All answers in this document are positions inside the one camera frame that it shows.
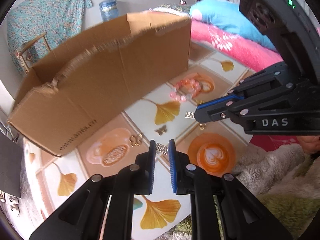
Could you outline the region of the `person left hand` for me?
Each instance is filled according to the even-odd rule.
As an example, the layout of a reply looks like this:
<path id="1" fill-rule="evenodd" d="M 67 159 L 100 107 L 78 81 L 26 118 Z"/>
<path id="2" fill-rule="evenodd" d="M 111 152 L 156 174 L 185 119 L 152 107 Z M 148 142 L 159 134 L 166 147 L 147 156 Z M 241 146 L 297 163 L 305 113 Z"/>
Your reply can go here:
<path id="1" fill-rule="evenodd" d="M 297 136 L 304 153 L 314 154 L 320 150 L 320 140 L 318 136 Z"/>

